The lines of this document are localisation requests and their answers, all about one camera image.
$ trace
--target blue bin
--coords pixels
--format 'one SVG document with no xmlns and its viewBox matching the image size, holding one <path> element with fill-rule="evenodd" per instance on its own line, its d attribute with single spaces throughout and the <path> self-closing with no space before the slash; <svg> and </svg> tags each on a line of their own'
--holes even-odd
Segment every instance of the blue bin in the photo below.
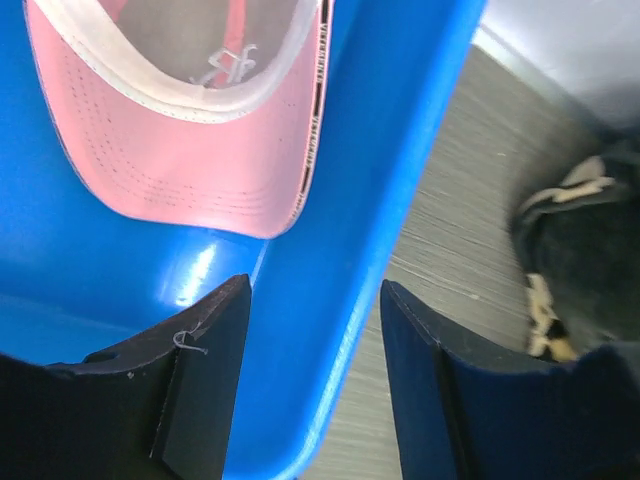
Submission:
<svg viewBox="0 0 640 480">
<path fill-rule="evenodd" d="M 78 362 L 229 276 L 254 287 L 225 479 L 291 478 L 326 431 L 483 0 L 337 0 L 326 115 L 299 221 L 271 241 L 145 223 L 60 147 L 22 4 L 0 6 L 0 351 Z"/>
</svg>

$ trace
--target blue tray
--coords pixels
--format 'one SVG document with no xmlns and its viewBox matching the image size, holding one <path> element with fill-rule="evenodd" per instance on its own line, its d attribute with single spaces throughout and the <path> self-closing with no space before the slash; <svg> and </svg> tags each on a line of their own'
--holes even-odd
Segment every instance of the blue tray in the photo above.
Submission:
<svg viewBox="0 0 640 480">
<path fill-rule="evenodd" d="M 483 0 L 337 0 L 313 186 L 272 241 L 119 216 L 67 162 L 22 2 L 0 2 L 0 351 L 78 362 L 249 272 L 225 479 L 291 478 L 318 449 Z"/>
</svg>

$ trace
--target pink visor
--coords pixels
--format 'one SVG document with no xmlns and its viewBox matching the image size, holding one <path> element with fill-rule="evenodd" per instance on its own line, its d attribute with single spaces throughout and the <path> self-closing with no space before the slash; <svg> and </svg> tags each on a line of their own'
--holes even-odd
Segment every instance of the pink visor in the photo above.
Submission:
<svg viewBox="0 0 640 480">
<path fill-rule="evenodd" d="M 299 215 L 331 0 L 26 0 L 77 174 L 137 219 L 269 238 Z"/>
</svg>

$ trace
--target wooden floor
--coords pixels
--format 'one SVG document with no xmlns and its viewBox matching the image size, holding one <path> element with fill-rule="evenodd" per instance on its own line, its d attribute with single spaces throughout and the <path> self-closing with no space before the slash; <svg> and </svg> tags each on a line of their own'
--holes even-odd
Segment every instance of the wooden floor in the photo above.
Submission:
<svg viewBox="0 0 640 480">
<path fill-rule="evenodd" d="M 387 278 L 430 306 L 520 349 L 524 291 L 505 221 L 519 201 L 598 147 L 596 139 L 473 50 Z M 304 480 L 399 480 L 377 305 L 329 434 Z"/>
</svg>

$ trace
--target wood grain surface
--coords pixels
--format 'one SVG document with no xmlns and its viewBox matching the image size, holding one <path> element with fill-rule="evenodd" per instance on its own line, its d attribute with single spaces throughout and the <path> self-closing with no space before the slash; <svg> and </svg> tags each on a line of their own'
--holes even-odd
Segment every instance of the wood grain surface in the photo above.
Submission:
<svg viewBox="0 0 640 480">
<path fill-rule="evenodd" d="M 521 349 L 526 310 L 509 212 L 597 148 L 585 128 L 472 50 L 387 278 L 475 332 Z M 401 479 L 377 305 L 303 479 Z"/>
</svg>

